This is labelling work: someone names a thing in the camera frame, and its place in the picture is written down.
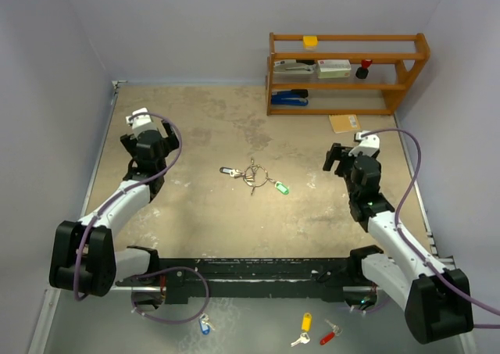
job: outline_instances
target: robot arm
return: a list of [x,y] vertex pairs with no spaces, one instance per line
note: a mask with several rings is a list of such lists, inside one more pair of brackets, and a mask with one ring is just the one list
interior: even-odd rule
[[147,111],[146,108],[139,109],[133,113],[133,118],[127,117],[133,134],[120,139],[132,157],[127,173],[112,197],[121,195],[114,201],[107,199],[77,222],[63,221],[58,226],[49,274],[51,286],[73,290],[77,251],[84,230],[92,220],[95,222],[87,237],[79,268],[80,292],[103,296],[115,281],[158,270],[156,250],[129,247],[115,252],[113,247],[113,238],[128,220],[158,194],[164,178],[152,177],[166,168],[165,158],[179,147],[179,141],[168,123],[163,123],[167,134],[164,138],[149,115],[140,115]]
[[[436,341],[473,329],[469,302],[447,289],[426,265],[431,262],[457,288],[469,294],[469,281],[461,270],[447,270],[399,222],[403,238],[395,224],[395,209],[380,193],[381,165],[377,161],[380,140],[376,135],[357,133],[355,147],[334,143],[327,153],[323,170],[343,177],[348,189],[349,207],[354,221],[387,250],[391,259],[376,246],[356,249],[359,276],[374,282],[405,311],[406,323],[420,343]],[[411,243],[422,260],[407,243]]]

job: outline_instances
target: yellow key tag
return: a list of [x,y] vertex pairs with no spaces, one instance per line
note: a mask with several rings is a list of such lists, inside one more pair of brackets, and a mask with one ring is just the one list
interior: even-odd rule
[[309,332],[309,329],[311,329],[311,320],[313,319],[313,315],[310,313],[305,313],[304,317],[302,318],[302,330],[305,332]]

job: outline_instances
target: green key tag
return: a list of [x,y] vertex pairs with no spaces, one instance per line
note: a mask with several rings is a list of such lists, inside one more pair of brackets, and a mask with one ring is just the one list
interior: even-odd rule
[[274,187],[283,195],[288,195],[288,193],[290,192],[290,190],[288,190],[288,188],[279,181],[274,184]]

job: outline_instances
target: orange wooden shelf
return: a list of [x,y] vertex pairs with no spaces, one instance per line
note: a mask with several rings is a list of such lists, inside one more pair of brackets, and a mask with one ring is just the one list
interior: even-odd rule
[[[416,35],[317,35],[318,42],[322,41],[410,41],[415,45],[415,52],[278,52],[276,41],[302,41],[303,35],[275,35],[270,34],[270,55],[267,59],[266,97],[267,114],[388,114],[395,112],[401,101],[406,96],[413,82],[422,71],[430,58],[430,49],[423,34]],[[363,59],[372,59],[373,64],[393,65],[396,72],[396,82],[389,83],[347,83],[334,79],[319,79],[315,74],[283,76],[275,74],[273,67],[275,61],[282,59],[348,59],[351,64],[360,64]],[[414,61],[410,70],[405,68],[404,61]],[[276,109],[271,107],[273,90],[290,89],[310,90],[379,90],[385,101],[386,109]]]

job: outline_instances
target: beige tabletop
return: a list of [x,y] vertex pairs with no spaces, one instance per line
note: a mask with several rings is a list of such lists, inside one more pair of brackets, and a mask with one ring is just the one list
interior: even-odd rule
[[[353,133],[335,134],[327,116],[266,116],[264,87],[133,86],[120,89],[88,210],[108,198],[127,171],[120,136],[125,116],[142,107],[171,119],[182,133],[182,155],[156,199],[115,238],[158,249],[161,257],[338,257],[376,242],[349,213],[343,179],[323,172],[333,142],[352,145]],[[360,116],[363,130],[394,127],[391,116]],[[251,188],[221,174],[244,169],[251,156],[290,188]],[[396,206],[410,181],[399,136],[380,135],[382,192]],[[415,192],[402,220],[429,248]]]

